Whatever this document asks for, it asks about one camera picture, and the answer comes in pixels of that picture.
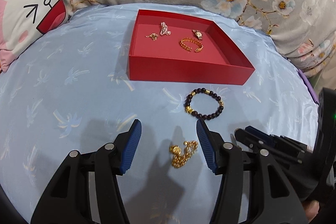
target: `purple object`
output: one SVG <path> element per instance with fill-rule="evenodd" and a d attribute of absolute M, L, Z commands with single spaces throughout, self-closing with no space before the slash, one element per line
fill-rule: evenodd
<path fill-rule="evenodd" d="M 318 104 L 318 103 L 319 103 L 319 98 L 318 98 L 318 96 L 316 95 L 316 93 L 315 93 L 313 87 L 311 86 L 310 82 L 308 81 L 306 75 L 305 75 L 300 69 L 298 70 L 298 73 L 299 73 L 300 77 L 302 78 L 304 84 L 307 86 L 308 91 L 309 91 L 311 97 L 313 98 L 313 101 L 314 101 L 316 104 Z"/>

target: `light blue bedsheet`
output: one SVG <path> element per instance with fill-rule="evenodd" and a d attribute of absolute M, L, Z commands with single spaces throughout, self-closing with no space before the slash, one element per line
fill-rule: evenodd
<path fill-rule="evenodd" d="M 243 86 L 127 80 L 138 9 L 215 21 L 255 72 Z M 0 184 L 29 222 L 71 150 L 95 151 L 137 118 L 142 137 L 130 170 L 118 178 L 130 222 L 209 223 L 221 176 L 207 168 L 200 148 L 180 169 L 171 166 L 169 154 L 171 144 L 183 147 L 184 140 L 197 140 L 196 119 L 184 112 L 183 103 L 202 87 L 224 100 L 223 113 L 207 122 L 224 140 L 230 141 L 236 128 L 251 125 L 314 146 L 318 107 L 295 67 L 265 34 L 195 7 L 98 5 L 78 11 L 69 23 L 38 39 L 0 75 Z M 199 95 L 192 106 L 212 113 L 218 104 Z"/>

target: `cartoon pillow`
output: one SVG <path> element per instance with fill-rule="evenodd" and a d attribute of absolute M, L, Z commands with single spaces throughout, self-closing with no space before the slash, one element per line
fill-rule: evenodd
<path fill-rule="evenodd" d="M 6 72 L 21 53 L 68 19 L 63 0 L 0 0 L 0 63 Z"/>

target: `gold earring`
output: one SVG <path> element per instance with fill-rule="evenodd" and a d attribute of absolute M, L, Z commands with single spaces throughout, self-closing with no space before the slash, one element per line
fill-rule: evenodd
<path fill-rule="evenodd" d="M 151 39 L 153 39 L 153 41 L 155 41 L 159 37 L 159 35 L 156 33 L 152 33 L 151 35 L 147 35 L 146 37 L 150 37 Z"/>
<path fill-rule="evenodd" d="M 191 47 L 188 47 L 186 44 L 184 44 L 184 42 L 192 42 L 192 43 L 195 43 L 199 48 L 197 48 L 195 50 L 195 52 L 200 52 L 202 49 L 203 49 L 203 45 L 198 42 L 197 40 L 195 39 L 192 39 L 192 38 L 183 38 L 181 41 L 180 41 L 180 46 L 182 48 L 184 48 L 186 51 L 188 52 L 191 52 L 192 48 Z"/>
<path fill-rule="evenodd" d="M 199 30 L 192 30 L 193 31 L 193 33 L 194 33 L 194 35 L 197 37 L 197 39 L 198 40 L 203 40 L 203 38 L 202 38 L 202 33 L 201 33 L 201 31 L 199 31 Z"/>
<path fill-rule="evenodd" d="M 174 168 L 180 168 L 187 162 L 188 159 L 195 153 L 197 150 L 198 142 L 197 141 L 185 141 L 183 143 L 186 147 L 184 148 L 184 154 L 181 155 L 181 148 L 178 145 L 172 145 L 169 148 L 170 153 L 173 154 L 173 159 L 171 165 Z"/>

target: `red box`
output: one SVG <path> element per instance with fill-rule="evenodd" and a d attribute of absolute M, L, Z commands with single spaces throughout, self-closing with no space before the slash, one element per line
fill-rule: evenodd
<path fill-rule="evenodd" d="M 156 41 L 146 37 L 160 34 L 165 22 L 171 35 L 159 36 Z M 192 29 L 203 34 L 203 49 L 192 47 L 188 52 L 179 42 L 194 38 Z M 236 44 L 213 21 L 155 10 L 139 10 L 128 56 L 129 78 L 140 81 L 188 82 L 243 85 L 254 67 Z"/>

